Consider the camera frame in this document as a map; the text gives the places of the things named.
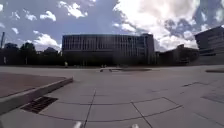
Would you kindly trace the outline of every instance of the building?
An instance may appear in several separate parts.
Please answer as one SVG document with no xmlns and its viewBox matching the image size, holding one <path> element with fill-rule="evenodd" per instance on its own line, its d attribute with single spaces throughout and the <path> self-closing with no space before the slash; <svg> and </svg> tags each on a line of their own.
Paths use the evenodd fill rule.
<svg viewBox="0 0 224 128">
<path fill-rule="evenodd" d="M 224 64 L 224 28 L 218 26 L 195 35 L 200 58 L 194 65 Z"/>
<path fill-rule="evenodd" d="M 187 48 L 182 44 L 176 49 L 160 53 L 159 61 L 161 65 L 186 65 L 197 60 L 198 56 L 198 49 Z"/>
<path fill-rule="evenodd" d="M 72 53 L 84 65 L 93 61 L 101 61 L 101 64 L 105 61 L 114 64 L 150 63 L 154 54 L 154 39 L 150 34 L 64 35 L 62 53 Z"/>
<path fill-rule="evenodd" d="M 219 26 L 195 35 L 201 56 L 215 56 L 224 52 L 224 28 Z"/>
</svg>

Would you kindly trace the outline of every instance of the distant building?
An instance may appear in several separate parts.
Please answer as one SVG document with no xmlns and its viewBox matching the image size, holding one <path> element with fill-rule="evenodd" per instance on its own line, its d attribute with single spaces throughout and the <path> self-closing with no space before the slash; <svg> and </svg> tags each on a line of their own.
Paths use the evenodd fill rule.
<svg viewBox="0 0 224 128">
<path fill-rule="evenodd" d="M 159 62 L 161 65 L 186 65 L 195 61 L 198 56 L 198 49 L 187 48 L 182 44 L 176 49 L 160 53 Z"/>
<path fill-rule="evenodd" d="M 110 60 L 115 64 L 150 63 L 153 56 L 153 35 L 64 35 L 62 53 L 74 55 L 83 63 Z"/>
</svg>

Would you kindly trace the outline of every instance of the curb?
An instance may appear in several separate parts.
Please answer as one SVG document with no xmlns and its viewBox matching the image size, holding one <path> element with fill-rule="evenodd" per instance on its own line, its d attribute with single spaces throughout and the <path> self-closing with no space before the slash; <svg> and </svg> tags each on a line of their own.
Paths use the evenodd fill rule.
<svg viewBox="0 0 224 128">
<path fill-rule="evenodd" d="M 24 104 L 27 104 L 34 99 L 37 99 L 72 82 L 73 78 L 67 78 L 65 80 L 57 81 L 29 91 L 0 98 L 0 115 L 7 113 L 15 108 L 18 108 Z"/>
</svg>

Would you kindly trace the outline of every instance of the tree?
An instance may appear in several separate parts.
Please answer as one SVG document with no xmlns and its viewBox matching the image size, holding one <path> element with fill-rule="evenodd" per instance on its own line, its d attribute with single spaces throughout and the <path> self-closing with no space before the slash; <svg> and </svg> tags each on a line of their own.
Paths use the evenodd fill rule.
<svg viewBox="0 0 224 128">
<path fill-rule="evenodd" d="M 3 49 L 3 59 L 5 58 L 6 64 L 15 65 L 20 63 L 19 48 L 17 44 L 6 43 Z"/>
<path fill-rule="evenodd" d="M 20 48 L 20 56 L 23 63 L 27 65 L 37 64 L 37 53 L 35 46 L 32 43 L 26 42 Z"/>
<path fill-rule="evenodd" d="M 41 65 L 63 65 L 63 58 L 52 47 L 48 47 L 39 55 L 39 64 Z"/>
</svg>

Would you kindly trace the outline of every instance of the pole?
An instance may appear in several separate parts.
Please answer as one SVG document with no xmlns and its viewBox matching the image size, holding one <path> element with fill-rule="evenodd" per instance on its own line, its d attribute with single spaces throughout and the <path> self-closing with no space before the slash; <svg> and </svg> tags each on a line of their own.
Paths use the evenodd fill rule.
<svg viewBox="0 0 224 128">
<path fill-rule="evenodd" d="M 3 48 L 4 41 L 5 41 L 5 32 L 2 32 L 1 46 L 0 46 L 1 49 Z"/>
</svg>

